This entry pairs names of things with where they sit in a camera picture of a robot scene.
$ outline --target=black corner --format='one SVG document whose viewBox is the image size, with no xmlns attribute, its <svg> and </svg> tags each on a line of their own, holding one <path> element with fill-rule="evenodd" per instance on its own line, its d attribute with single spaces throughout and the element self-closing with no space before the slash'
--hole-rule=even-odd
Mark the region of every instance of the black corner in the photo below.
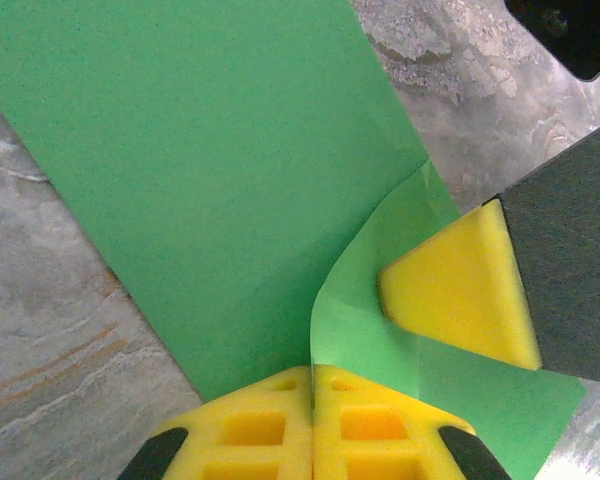
<svg viewBox="0 0 600 480">
<path fill-rule="evenodd" d="M 187 438 L 184 428 L 172 428 L 144 442 L 118 480 L 160 480 Z"/>
<path fill-rule="evenodd" d="M 511 480 L 496 457 L 475 435 L 456 427 L 441 427 L 438 433 L 467 480 Z"/>
<path fill-rule="evenodd" d="M 582 80 L 600 73 L 600 0 L 505 0 L 509 12 Z"/>
</svg>

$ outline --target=green paper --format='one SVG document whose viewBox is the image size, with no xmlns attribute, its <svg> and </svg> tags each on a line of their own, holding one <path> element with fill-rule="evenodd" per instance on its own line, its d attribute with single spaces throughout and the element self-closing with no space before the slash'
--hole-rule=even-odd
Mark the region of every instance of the green paper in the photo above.
<svg viewBox="0 0 600 480">
<path fill-rule="evenodd" d="M 378 272 L 458 217 L 429 164 L 378 206 L 334 265 L 311 323 L 316 364 L 345 368 L 469 421 L 515 480 L 532 480 L 585 390 L 410 334 L 386 320 Z"/>
<path fill-rule="evenodd" d="M 207 400 L 428 158 L 347 0 L 0 0 L 0 110 Z"/>
</svg>

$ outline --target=stone surface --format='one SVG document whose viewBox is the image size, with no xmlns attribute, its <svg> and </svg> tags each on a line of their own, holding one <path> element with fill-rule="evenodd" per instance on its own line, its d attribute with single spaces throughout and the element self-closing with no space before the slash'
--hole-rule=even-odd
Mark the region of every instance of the stone surface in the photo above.
<svg viewBox="0 0 600 480">
<path fill-rule="evenodd" d="M 600 77 L 576 81 L 498 0 L 353 3 L 464 210 L 600 126 Z M 586 385 L 537 480 L 600 479 L 600 384 Z M 0 479 L 115 478 L 198 404 L 0 116 Z"/>
</svg>

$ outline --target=marble countertop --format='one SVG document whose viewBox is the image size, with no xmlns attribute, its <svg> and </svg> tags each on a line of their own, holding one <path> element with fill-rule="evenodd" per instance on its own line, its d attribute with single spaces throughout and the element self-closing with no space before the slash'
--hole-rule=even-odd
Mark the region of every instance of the marble countertop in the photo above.
<svg viewBox="0 0 600 480">
<path fill-rule="evenodd" d="M 499 0 L 353 4 L 463 210 L 600 126 L 600 77 L 570 76 Z M 600 479 L 585 385 L 537 480 Z M 0 479 L 115 478 L 199 403 L 0 115 Z"/>
</svg>

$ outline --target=yellow foam block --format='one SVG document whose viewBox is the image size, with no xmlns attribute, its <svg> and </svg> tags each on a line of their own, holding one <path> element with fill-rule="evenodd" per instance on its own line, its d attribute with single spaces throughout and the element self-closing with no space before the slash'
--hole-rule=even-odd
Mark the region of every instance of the yellow foam block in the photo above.
<svg viewBox="0 0 600 480">
<path fill-rule="evenodd" d="M 531 370 L 540 354 L 500 201 L 454 222 L 379 275 L 402 328 Z"/>
<path fill-rule="evenodd" d="M 466 480 L 438 434 L 464 420 L 333 366 L 314 370 L 315 480 Z"/>
<path fill-rule="evenodd" d="M 311 480 L 311 372 L 285 370 L 163 424 L 188 435 L 164 480 Z"/>
</svg>

